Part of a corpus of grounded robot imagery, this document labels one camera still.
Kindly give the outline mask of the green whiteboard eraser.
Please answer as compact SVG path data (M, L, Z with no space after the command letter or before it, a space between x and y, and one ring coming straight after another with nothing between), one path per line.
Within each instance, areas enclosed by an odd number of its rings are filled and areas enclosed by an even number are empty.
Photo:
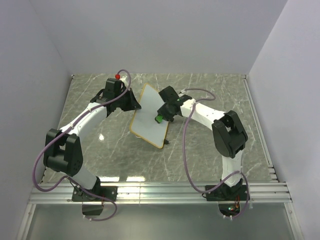
M163 121L163 116L162 116L162 115L157 115L157 116L154 118L154 120L155 120L158 124L160 124L160 123L162 123L162 121Z

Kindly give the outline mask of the white board with orange frame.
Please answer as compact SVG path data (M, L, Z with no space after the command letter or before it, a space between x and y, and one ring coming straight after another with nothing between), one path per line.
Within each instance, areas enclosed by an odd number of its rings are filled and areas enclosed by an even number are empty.
M165 145L169 122L156 122L158 109L165 103L158 91L150 84L143 86L138 103L141 109L136 110L130 123L130 132L158 149Z

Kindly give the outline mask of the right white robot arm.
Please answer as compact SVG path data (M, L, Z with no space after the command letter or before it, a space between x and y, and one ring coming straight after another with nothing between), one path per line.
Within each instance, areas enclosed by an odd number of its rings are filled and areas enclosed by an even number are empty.
M182 157L186 176L193 186L187 166L186 133L190 120L194 120L212 131L214 146L222 156L222 179L224 184L220 189L222 197L232 200L238 195L241 182L243 153L248 141L248 135L238 116L230 110L228 112L216 110L200 103L199 100L187 95L176 100L165 102L158 110L154 120L172 122L179 115L186 118L182 132Z

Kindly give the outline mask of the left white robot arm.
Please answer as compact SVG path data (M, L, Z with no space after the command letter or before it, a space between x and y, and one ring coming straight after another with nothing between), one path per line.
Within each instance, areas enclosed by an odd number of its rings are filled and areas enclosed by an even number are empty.
M84 189L83 195L89 201L96 201L101 196L101 181L84 166L81 141L117 108L127 112L140 110L141 106L131 88L125 89L113 100L100 96L92 100L72 122L47 132L43 164L55 172L66 174Z

